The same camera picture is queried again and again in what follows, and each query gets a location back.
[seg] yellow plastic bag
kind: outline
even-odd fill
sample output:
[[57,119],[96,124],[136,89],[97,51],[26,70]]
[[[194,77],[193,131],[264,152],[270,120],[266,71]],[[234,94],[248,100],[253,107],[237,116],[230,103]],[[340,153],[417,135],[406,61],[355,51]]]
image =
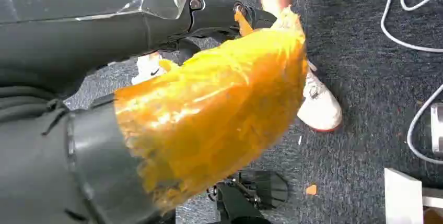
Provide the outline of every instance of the yellow plastic bag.
[[271,29],[194,55],[115,92],[126,144],[142,157],[145,190],[168,211],[274,144],[301,105],[305,35],[289,9]]

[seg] shoe sole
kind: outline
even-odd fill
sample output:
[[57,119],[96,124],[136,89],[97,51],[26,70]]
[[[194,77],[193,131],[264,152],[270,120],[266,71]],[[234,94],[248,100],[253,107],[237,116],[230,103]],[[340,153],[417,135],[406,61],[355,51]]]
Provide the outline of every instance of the shoe sole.
[[330,132],[334,132],[334,131],[336,131],[336,130],[339,129],[341,126],[342,126],[342,123],[340,123],[339,125],[337,125],[337,126],[334,127],[334,128],[331,128],[331,129],[316,129],[316,128],[313,128],[313,127],[311,127],[311,128],[312,128],[314,131],[319,132],[319,133],[330,133]]

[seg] metal bolt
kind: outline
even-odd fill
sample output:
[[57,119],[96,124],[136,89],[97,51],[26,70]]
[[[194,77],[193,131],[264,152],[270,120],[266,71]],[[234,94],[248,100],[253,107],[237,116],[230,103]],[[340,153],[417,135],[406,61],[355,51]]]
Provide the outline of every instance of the metal bolt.
[[240,11],[243,16],[246,16],[246,8],[243,5],[236,5],[235,11]]
[[189,5],[190,5],[192,10],[202,9],[202,2],[200,0],[191,0],[189,2]]

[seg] shoelace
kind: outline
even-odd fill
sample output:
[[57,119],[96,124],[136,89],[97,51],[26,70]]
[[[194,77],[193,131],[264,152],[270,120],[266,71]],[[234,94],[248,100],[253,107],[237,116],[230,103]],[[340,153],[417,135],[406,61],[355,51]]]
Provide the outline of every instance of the shoelace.
[[321,84],[314,78],[312,71],[309,70],[306,76],[305,89],[308,89],[311,99],[317,98],[320,92],[320,87]]

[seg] nike logo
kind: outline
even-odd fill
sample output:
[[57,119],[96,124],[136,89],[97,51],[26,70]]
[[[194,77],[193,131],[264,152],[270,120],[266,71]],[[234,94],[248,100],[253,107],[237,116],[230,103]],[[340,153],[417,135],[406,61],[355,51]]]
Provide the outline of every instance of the nike logo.
[[158,71],[160,70],[160,68],[159,69],[157,69],[155,72],[151,72],[151,76],[154,76],[154,75],[156,75],[157,73],[158,73]]

